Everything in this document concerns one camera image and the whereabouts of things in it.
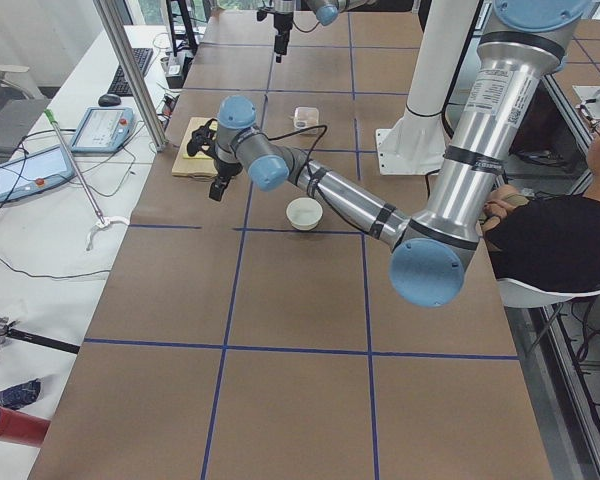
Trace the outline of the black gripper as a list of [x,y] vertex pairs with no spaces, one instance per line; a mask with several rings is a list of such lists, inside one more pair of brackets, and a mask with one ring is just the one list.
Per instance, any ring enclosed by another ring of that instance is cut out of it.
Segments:
[[211,183],[209,198],[214,201],[221,201],[230,181],[240,174],[240,163],[227,162],[220,158],[216,158],[214,160],[214,166],[217,175]]

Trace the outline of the robot arm tip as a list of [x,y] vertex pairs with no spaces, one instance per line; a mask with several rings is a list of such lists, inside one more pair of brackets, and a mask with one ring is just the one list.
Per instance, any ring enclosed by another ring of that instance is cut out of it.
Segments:
[[276,30],[274,38],[275,62],[280,64],[287,54],[290,33],[293,29],[295,2],[293,0],[263,1],[256,11],[256,20],[264,21],[268,15],[273,16],[273,26]]

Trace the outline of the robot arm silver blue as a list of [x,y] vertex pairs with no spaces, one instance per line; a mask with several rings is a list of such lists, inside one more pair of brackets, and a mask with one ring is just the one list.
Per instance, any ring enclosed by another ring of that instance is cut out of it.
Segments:
[[209,153],[220,200],[246,172],[263,191],[292,183],[392,251],[389,276],[407,301],[439,307],[461,290],[478,246],[477,220],[540,79],[564,61],[584,1],[497,1],[477,47],[481,67],[446,148],[426,207],[406,216],[296,148],[279,147],[259,129],[243,96],[220,105]]
[[313,12],[322,26],[333,23],[340,13],[359,7],[373,6],[377,0],[304,0],[303,6]]

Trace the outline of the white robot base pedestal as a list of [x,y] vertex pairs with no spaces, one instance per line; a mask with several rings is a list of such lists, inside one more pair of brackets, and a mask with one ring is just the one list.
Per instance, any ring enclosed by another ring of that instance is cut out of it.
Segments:
[[423,175],[441,166],[445,101],[481,9],[477,0],[430,3],[404,114],[376,131],[381,174]]

